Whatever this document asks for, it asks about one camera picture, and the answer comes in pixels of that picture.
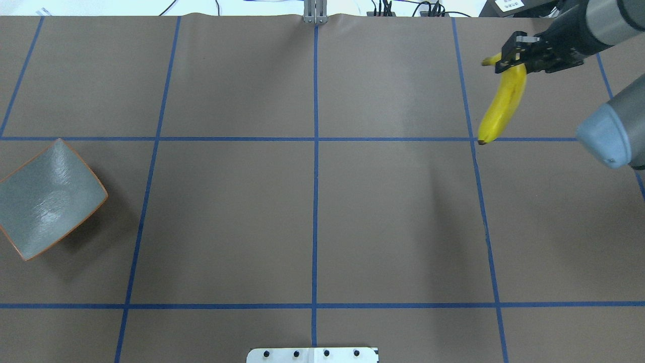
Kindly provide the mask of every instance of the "black cable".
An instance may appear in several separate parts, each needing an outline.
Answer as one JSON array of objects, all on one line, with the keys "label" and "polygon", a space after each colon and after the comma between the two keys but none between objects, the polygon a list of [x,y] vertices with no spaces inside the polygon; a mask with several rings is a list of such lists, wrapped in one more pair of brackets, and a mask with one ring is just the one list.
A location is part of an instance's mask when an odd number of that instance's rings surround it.
[{"label": "black cable", "polygon": [[162,11],[161,14],[159,14],[159,16],[162,16],[163,14],[165,14],[168,11],[168,9],[170,9],[176,2],[177,0],[172,0],[172,3],[170,3],[170,5],[168,5],[166,10]]},{"label": "black cable", "polygon": [[428,5],[428,11],[430,11],[429,7],[431,7],[431,6],[432,6],[432,4],[430,4],[430,2],[429,2],[429,1],[422,1],[422,2],[417,3],[417,4],[418,4],[418,5],[417,5],[417,7],[416,7],[416,8],[414,8],[414,12],[412,13],[412,17],[414,17],[414,15],[416,15],[416,14],[417,14],[417,10],[419,9],[419,7],[420,7],[421,5],[423,5],[423,4]]},{"label": "black cable", "polygon": [[472,16],[470,16],[468,14],[465,14],[465,13],[462,13],[462,12],[440,12],[436,16],[443,16],[444,14],[461,14],[461,15],[464,15],[464,16],[467,16],[467,17],[472,17]]}]

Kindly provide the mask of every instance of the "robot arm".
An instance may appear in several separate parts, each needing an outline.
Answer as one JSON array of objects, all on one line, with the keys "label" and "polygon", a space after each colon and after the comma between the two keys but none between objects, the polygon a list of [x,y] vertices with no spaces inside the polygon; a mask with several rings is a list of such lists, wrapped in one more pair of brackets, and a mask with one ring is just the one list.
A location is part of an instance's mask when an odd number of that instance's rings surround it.
[{"label": "robot arm", "polygon": [[[495,73],[524,63],[527,73],[558,72],[645,32],[645,0],[580,0],[533,37],[514,32]],[[630,165],[645,178],[645,75],[603,104],[576,132],[577,139],[611,168]]]}]

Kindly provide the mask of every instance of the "white bracket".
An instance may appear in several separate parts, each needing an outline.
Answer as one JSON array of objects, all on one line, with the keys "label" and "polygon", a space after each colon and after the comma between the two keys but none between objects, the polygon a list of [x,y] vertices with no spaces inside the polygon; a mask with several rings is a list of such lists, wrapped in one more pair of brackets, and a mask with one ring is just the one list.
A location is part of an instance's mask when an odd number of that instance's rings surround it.
[{"label": "white bracket", "polygon": [[246,363],[379,363],[378,348],[257,348]]},{"label": "white bracket", "polygon": [[312,25],[327,23],[327,0],[304,0],[303,20]]}]

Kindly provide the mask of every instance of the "gray tabletop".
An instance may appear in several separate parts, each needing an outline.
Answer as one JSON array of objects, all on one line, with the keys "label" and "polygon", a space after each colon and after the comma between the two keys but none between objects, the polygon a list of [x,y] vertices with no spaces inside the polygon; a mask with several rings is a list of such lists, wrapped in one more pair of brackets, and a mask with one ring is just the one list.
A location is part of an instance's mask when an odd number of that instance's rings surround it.
[{"label": "gray tabletop", "polygon": [[473,137],[480,60],[548,24],[0,17],[0,175],[60,137],[110,195],[32,261],[0,235],[0,360],[642,362],[642,180],[573,135],[645,37]]}]

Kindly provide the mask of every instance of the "blue grid line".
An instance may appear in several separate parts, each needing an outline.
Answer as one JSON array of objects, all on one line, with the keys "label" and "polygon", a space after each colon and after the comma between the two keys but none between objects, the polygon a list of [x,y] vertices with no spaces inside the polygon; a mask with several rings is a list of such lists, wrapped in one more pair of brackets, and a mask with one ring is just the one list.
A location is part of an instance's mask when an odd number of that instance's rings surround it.
[{"label": "blue grid line", "polygon": [[[611,99],[613,98],[613,91],[611,89],[609,79],[607,78],[607,73],[605,72],[604,65],[602,64],[602,58],[600,57],[600,53],[596,53],[596,60],[598,61],[600,74],[602,74],[602,80],[604,81],[605,87],[607,88],[607,94],[609,94],[609,98]],[[643,197],[643,200],[645,200],[645,186],[643,186],[643,180],[636,171],[634,171],[634,175],[636,175],[636,182],[639,184],[640,195]]]},{"label": "blue grid line", "polygon": [[38,40],[38,35],[40,35],[40,31],[43,27],[44,22],[45,17],[41,16],[41,19],[38,22],[38,27],[36,28],[36,32],[34,34],[34,38],[32,40],[32,44],[29,46],[29,51],[27,51],[25,62],[23,63],[23,67],[20,70],[20,75],[18,75],[18,80],[15,82],[14,93],[11,95],[9,105],[6,108],[5,118],[2,121],[2,125],[0,125],[0,137],[2,137],[2,135],[5,133],[6,124],[9,122],[9,115],[11,115],[11,109],[14,107],[15,98],[18,96],[20,84],[23,82],[23,77],[25,76],[25,72],[27,71],[27,65],[29,65],[29,60],[32,58],[32,53],[34,52],[34,47],[36,46],[36,41]]},{"label": "blue grid line", "polygon": [[[0,303],[0,309],[90,309],[90,310],[251,310],[311,309],[309,303],[263,304],[31,304]],[[645,307],[643,300],[614,301],[545,301],[545,302],[367,302],[319,303],[320,309],[513,309],[532,307]]]},{"label": "blue grid line", "polygon": [[320,135],[318,128],[318,26],[313,28],[313,217],[312,217],[312,347],[318,345],[318,175]]},{"label": "blue grid line", "polygon": [[[156,141],[153,136],[2,136],[0,141],[54,141],[56,139],[65,139],[66,141]],[[452,141],[452,142],[469,142],[477,141],[477,138],[469,137],[349,137],[349,138],[283,138],[283,137],[263,137],[263,136],[161,136],[159,141],[267,141],[267,142],[433,142],[433,141]],[[571,142],[577,141],[576,138],[497,138],[495,142]]]},{"label": "blue grid line", "polygon": [[166,84],[161,98],[161,109],[159,110],[159,121],[157,122],[157,134],[155,136],[155,144],[152,148],[152,157],[150,158],[150,170],[148,171],[148,181],[146,183],[146,192],[143,197],[143,206],[141,207],[141,218],[139,220],[139,230],[137,231],[137,241],[134,245],[134,253],[132,257],[132,266],[130,267],[130,278],[128,279],[128,290],[125,297],[125,308],[123,309],[123,317],[121,318],[121,328],[119,330],[119,340],[117,341],[117,349],[114,354],[114,362],[118,363],[121,359],[121,348],[123,347],[123,338],[125,336],[125,328],[128,322],[128,309],[130,305],[130,298],[132,297],[132,286],[134,285],[134,274],[137,271],[137,261],[139,259],[139,248],[141,246],[141,237],[143,235],[143,225],[146,220],[146,212],[148,210],[148,200],[150,199],[150,187],[152,186],[152,176],[155,171],[155,162],[157,161],[157,151],[159,150],[159,139],[161,138],[161,127],[163,126],[163,116],[166,110],[166,99],[168,98],[168,88],[170,87],[170,78],[172,76],[172,65],[175,60],[175,50],[177,49],[177,38],[179,37],[179,25],[181,24],[181,16],[177,17],[177,24],[175,25],[175,35],[172,40],[172,49],[170,51],[170,60],[168,62],[168,73],[166,74]]},{"label": "blue grid line", "polygon": [[466,93],[466,80],[464,78],[464,69],[461,61],[461,51],[459,49],[459,36],[457,34],[457,23],[452,18],[452,31],[455,40],[455,52],[457,53],[457,64],[459,66],[459,79],[461,81],[461,93],[464,100],[464,111],[466,113],[466,122],[468,124],[468,136],[470,137],[470,153],[473,158],[473,167],[475,169],[475,181],[477,182],[477,194],[479,195],[479,209],[484,222],[484,232],[486,233],[486,248],[488,250],[488,267],[490,269],[490,279],[493,285],[493,296],[497,307],[497,327],[499,329],[499,340],[502,348],[502,358],[504,363],[508,363],[508,350],[506,349],[506,333],[504,332],[504,320],[502,318],[502,309],[499,307],[499,290],[497,287],[497,275],[495,274],[495,262],[493,261],[493,247],[490,243],[490,233],[488,229],[488,218],[486,217],[486,206],[484,204],[484,192],[482,191],[481,178],[479,176],[479,165],[477,164],[477,153],[475,151],[475,141],[473,140],[473,126],[470,119],[470,107],[468,106],[468,95]]}]

